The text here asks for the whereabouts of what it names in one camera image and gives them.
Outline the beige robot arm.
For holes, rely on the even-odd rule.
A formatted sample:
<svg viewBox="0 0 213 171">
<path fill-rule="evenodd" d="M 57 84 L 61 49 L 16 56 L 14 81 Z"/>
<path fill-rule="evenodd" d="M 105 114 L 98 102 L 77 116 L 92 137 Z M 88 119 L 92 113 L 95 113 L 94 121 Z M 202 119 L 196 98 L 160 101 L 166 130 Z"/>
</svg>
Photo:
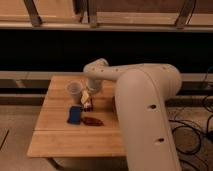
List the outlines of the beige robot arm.
<svg viewBox="0 0 213 171">
<path fill-rule="evenodd" d="M 97 93 L 114 81 L 115 106 L 129 171 L 182 171 L 165 101 L 182 85 L 170 64 L 111 66 L 101 58 L 83 69 L 87 88 Z"/>
</svg>

